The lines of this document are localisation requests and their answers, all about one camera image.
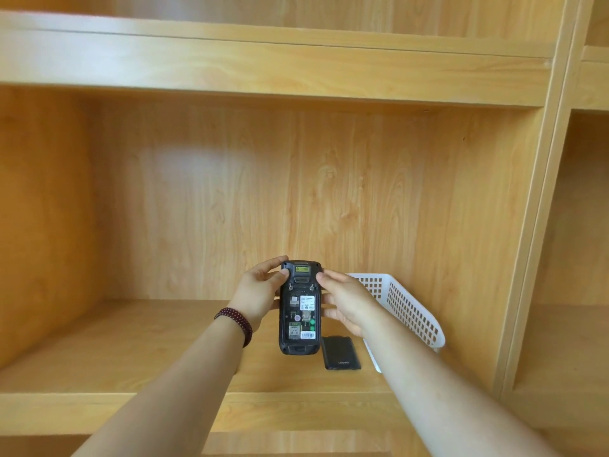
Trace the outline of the person's right hand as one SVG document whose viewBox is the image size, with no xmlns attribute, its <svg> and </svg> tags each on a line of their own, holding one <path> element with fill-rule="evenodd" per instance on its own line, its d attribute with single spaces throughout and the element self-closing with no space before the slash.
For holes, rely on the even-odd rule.
<svg viewBox="0 0 609 457">
<path fill-rule="evenodd" d="M 339 273 L 326 269 L 319 273 Z M 342 323 L 352 334 L 371 339 L 379 333 L 383 309 L 360 281 L 340 273 L 340 292 L 325 293 L 322 315 Z"/>
</svg>

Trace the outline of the person's left hand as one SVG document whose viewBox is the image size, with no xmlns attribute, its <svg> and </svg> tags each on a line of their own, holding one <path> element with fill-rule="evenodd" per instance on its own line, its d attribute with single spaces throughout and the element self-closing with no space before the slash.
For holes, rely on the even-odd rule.
<svg viewBox="0 0 609 457">
<path fill-rule="evenodd" d="M 289 259 L 282 255 L 256 264 L 241 277 L 228 307 L 235 309 L 245 317 L 253 332 L 257 331 L 262 319 L 273 308 L 278 291 L 271 291 L 267 285 L 267 275 L 282 268 L 282 263 Z"/>
</svg>

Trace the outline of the black handheld scanner device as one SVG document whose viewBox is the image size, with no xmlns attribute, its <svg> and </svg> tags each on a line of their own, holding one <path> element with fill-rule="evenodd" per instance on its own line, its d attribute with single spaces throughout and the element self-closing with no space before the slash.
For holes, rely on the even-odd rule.
<svg viewBox="0 0 609 457">
<path fill-rule="evenodd" d="M 285 261 L 289 273 L 279 290 L 279 348 L 286 355 L 316 354 L 322 345 L 322 288 L 316 261 Z"/>
</svg>

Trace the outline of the person's right forearm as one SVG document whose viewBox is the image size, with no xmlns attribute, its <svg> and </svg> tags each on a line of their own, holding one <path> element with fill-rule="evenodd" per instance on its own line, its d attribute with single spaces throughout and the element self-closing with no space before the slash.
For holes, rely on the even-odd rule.
<svg viewBox="0 0 609 457">
<path fill-rule="evenodd" d="M 392 315 L 366 315 L 361 329 L 432 457 L 561 457 Z"/>
</svg>

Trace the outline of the person's left forearm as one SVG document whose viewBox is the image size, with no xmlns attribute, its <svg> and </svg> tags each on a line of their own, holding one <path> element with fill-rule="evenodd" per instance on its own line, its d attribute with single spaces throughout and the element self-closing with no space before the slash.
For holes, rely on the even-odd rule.
<svg viewBox="0 0 609 457">
<path fill-rule="evenodd" d="M 235 309 L 209 327 L 72 457 L 198 457 L 253 330 Z"/>
</svg>

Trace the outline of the black battery pack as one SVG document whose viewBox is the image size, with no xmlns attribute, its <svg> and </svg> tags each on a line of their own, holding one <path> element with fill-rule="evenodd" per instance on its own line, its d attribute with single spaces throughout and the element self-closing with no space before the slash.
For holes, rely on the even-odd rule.
<svg viewBox="0 0 609 457">
<path fill-rule="evenodd" d="M 324 366 L 327 370 L 360 370 L 353 341 L 347 336 L 322 337 Z"/>
</svg>

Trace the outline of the white plastic basket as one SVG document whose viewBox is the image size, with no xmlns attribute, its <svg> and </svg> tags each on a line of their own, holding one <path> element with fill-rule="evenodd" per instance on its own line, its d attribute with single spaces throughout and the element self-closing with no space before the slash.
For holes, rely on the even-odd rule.
<svg viewBox="0 0 609 457">
<path fill-rule="evenodd" d="M 398 280 L 389 274 L 349 273 L 367 288 L 377 302 L 440 353 L 446 339 L 438 320 Z"/>
</svg>

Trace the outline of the wooden shelf unit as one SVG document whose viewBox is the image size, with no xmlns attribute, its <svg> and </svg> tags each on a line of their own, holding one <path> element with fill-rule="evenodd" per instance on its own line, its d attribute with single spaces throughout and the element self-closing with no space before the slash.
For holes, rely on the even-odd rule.
<svg viewBox="0 0 609 457">
<path fill-rule="evenodd" d="M 609 0 L 0 0 L 0 457 L 70 455 L 275 255 L 609 457 Z"/>
</svg>

